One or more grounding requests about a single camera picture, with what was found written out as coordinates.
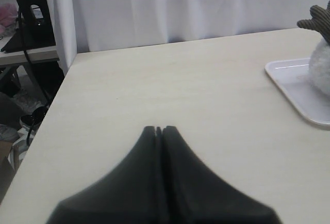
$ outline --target brown striped fabric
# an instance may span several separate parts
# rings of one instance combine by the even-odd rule
[[[330,1],[326,9],[316,5],[312,6],[310,8],[310,15],[311,19],[299,20],[297,26],[319,32],[330,45]]]

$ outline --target black cable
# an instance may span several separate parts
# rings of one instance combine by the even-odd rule
[[[35,78],[36,78],[36,74],[35,74],[34,69],[33,69],[33,63],[31,62],[29,54],[27,53],[27,50],[26,50],[26,44],[25,44],[25,41],[24,41],[24,33],[23,33],[22,11],[20,9],[19,9],[18,20],[19,20],[19,32],[20,32],[20,37],[21,37],[23,53],[25,55],[25,58],[26,58],[27,62],[29,63],[29,65],[31,67],[32,73],[35,75]],[[37,78],[36,78],[36,81],[37,81],[37,84],[38,84],[39,88],[42,91],[42,94],[45,96],[45,98],[47,100],[46,106],[50,105],[51,104],[51,99],[48,97],[48,95],[47,95],[46,91],[43,89],[43,87],[41,87],[41,85],[40,85]]]
[[[27,137],[26,137],[26,145],[27,145],[28,147],[31,145],[31,143],[30,143],[30,136],[31,136],[31,133],[32,133],[32,130],[33,130],[35,124],[36,124],[36,121],[34,120],[33,123],[32,123],[32,125],[31,125],[31,127],[30,127],[30,129],[29,129],[29,132],[27,133]]]

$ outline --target white curtain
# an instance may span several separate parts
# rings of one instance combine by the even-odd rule
[[[48,0],[66,71],[78,52],[296,27],[328,0]]]

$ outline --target pink plush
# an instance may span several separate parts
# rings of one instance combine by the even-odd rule
[[[0,6],[0,34],[5,32],[6,27],[15,23],[16,17],[16,5],[7,3]]]

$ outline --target stuffed toy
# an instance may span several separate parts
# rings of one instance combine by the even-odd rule
[[[314,86],[330,96],[330,2],[326,9],[312,6],[310,15],[311,19],[300,20],[297,26],[317,31],[323,38],[310,57],[309,76]]]
[[[17,7],[14,4],[3,4],[0,6],[0,37],[10,35],[15,31],[15,20]]]

